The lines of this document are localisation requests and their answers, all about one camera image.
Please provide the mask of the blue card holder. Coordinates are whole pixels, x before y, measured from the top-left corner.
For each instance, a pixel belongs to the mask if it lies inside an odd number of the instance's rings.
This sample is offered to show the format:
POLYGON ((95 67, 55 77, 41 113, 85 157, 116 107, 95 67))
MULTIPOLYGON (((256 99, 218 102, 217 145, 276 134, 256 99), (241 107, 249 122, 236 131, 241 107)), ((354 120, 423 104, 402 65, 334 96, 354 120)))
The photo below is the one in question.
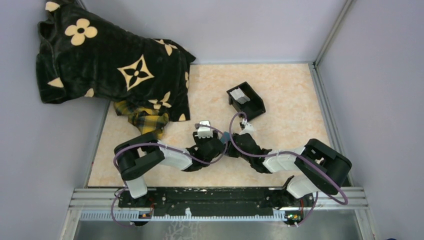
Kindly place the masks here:
POLYGON ((221 135, 221 137, 220 137, 220 141, 221 141, 223 144, 230 143, 230 142, 231 142, 231 134, 230 134, 229 132, 225 131, 225 132, 221 135))

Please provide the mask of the black card box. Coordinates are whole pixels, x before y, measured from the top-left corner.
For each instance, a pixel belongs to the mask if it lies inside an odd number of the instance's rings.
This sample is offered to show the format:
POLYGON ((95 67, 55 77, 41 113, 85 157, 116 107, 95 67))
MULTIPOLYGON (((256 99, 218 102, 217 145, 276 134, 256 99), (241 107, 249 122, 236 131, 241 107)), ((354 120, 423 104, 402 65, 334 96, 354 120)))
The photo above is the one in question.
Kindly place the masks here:
POLYGON ((266 112, 263 99, 246 81, 230 88, 226 93, 228 94, 228 104, 233 106, 237 112, 244 112, 248 121, 266 112))

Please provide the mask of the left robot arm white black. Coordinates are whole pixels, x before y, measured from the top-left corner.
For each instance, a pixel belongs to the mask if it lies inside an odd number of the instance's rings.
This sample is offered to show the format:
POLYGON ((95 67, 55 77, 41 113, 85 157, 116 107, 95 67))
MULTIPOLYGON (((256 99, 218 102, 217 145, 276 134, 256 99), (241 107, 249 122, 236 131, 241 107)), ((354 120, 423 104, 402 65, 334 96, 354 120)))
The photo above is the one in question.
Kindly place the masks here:
POLYGON ((149 203, 150 193, 144 174, 157 165, 176 168, 183 172, 194 172, 219 161, 227 145, 213 132, 212 137, 194 136, 195 145, 178 148, 166 145, 152 133, 145 133, 116 146, 113 164, 118 169, 130 194, 130 200, 138 207, 149 203))

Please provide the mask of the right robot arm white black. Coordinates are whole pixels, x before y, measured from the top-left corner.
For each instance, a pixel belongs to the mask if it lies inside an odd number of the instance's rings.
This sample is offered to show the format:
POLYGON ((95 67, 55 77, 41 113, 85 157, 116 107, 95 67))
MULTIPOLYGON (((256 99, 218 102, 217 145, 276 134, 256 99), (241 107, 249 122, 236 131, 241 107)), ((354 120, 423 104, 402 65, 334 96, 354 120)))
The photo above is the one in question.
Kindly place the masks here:
POLYGON ((258 173, 301 172, 281 193, 287 206, 295 206, 301 197, 318 191, 331 198, 336 196, 352 168, 348 158, 315 138, 289 150, 261 148, 249 133, 234 133, 229 143, 228 155, 246 160, 258 173))

